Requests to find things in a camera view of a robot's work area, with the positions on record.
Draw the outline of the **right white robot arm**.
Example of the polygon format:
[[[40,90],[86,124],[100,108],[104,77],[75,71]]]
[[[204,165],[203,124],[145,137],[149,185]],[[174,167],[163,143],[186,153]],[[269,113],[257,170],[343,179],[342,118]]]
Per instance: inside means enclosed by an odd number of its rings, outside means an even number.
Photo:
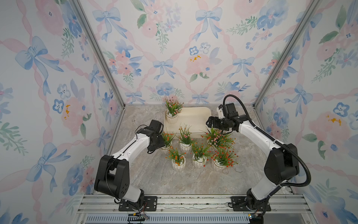
[[[267,156],[264,175],[258,184],[247,191],[245,203],[247,209],[263,209],[271,196],[277,193],[284,183],[299,174],[299,161],[286,149],[297,153],[294,145],[286,145],[255,125],[246,116],[236,118],[209,117],[207,127],[222,131],[239,132],[255,143]]]

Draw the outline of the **pink gypsophila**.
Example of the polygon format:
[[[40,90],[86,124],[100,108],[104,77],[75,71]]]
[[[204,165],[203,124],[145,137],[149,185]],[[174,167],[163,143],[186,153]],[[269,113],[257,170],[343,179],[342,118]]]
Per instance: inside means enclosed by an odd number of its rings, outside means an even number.
[[[165,97],[167,108],[166,120],[169,124],[175,124],[178,121],[179,114],[183,109],[183,103],[179,102],[176,97]]]

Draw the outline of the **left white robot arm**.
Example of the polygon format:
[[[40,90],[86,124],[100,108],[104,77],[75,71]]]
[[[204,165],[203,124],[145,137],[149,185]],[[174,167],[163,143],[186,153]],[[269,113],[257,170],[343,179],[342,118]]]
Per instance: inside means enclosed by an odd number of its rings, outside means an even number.
[[[142,206],[142,190],[130,184],[130,165],[143,150],[151,153],[164,145],[162,134],[141,129],[125,147],[100,159],[94,190]]]

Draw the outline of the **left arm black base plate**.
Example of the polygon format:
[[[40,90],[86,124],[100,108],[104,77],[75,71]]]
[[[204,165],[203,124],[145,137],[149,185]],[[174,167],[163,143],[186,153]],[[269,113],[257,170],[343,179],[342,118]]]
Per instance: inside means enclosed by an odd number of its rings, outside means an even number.
[[[131,202],[121,199],[119,203],[119,211],[156,211],[157,209],[157,196],[140,196],[138,201]]]

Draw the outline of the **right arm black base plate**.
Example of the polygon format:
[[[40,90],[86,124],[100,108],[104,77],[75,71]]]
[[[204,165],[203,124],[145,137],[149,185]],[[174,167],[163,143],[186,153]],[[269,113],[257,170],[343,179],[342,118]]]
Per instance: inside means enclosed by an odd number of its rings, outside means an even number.
[[[266,197],[263,200],[256,200],[256,198],[252,196],[232,196],[230,200],[231,202],[229,202],[228,205],[234,211],[271,211],[269,197]]]

